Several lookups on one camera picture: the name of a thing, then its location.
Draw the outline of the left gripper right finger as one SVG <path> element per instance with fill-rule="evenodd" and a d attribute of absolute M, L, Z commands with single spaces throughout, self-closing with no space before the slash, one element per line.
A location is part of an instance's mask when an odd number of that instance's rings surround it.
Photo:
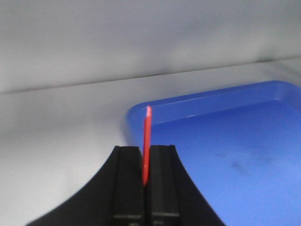
<path fill-rule="evenodd" d="M 144 197 L 147 226 L 224 225 L 188 175 L 173 145 L 151 146 Z"/>

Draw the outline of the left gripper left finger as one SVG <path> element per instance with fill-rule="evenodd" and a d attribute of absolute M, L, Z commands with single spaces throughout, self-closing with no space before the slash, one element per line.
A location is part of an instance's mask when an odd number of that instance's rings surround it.
<path fill-rule="evenodd" d="M 99 171 L 78 192 L 31 226 L 142 226 L 142 155 L 115 146 Z"/>

